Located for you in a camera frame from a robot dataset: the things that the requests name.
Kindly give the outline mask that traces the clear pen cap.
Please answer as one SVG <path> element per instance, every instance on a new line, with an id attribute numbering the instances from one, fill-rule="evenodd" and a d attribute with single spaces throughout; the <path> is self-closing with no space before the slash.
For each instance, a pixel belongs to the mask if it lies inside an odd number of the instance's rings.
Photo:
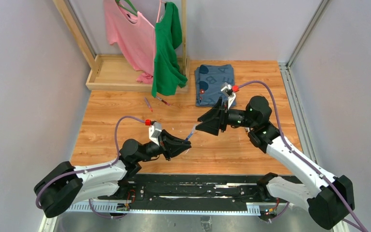
<path id="1" fill-rule="evenodd" d="M 193 128 L 192 128 L 192 131 L 191 131 L 191 133 L 190 133 L 190 134 L 194 134 L 194 133 L 195 133 L 195 130 L 196 130 L 196 126 L 197 126 L 197 124 L 194 124 L 194 126 L 193 126 Z"/>

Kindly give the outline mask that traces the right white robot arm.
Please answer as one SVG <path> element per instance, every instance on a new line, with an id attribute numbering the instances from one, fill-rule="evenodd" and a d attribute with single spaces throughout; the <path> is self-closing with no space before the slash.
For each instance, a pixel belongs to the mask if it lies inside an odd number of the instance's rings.
<path id="1" fill-rule="evenodd" d="M 222 98 L 198 118 L 196 129 L 212 135 L 227 126 L 249 128 L 250 142 L 263 153 L 277 159 L 300 181 L 289 182 L 274 173 L 257 182 L 263 199 L 280 198 L 306 211 L 322 228 L 332 229 L 355 208 L 353 183 L 321 168 L 291 142 L 270 121 L 272 110 L 263 96 L 250 99 L 245 110 L 228 109 Z"/>

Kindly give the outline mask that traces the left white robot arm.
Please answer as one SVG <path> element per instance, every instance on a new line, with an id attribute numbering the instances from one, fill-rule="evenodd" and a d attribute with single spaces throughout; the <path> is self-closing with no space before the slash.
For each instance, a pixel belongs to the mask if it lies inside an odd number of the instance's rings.
<path id="1" fill-rule="evenodd" d="M 116 160 L 90 165 L 73 166 L 69 161 L 60 163 L 34 187 L 36 206 L 47 218 L 64 213 L 75 203 L 112 196 L 119 192 L 121 184 L 141 169 L 141 162 L 149 162 L 163 155 L 171 160 L 192 147 L 191 142 L 163 130 L 157 142 L 142 144 L 128 139 L 119 150 Z"/>

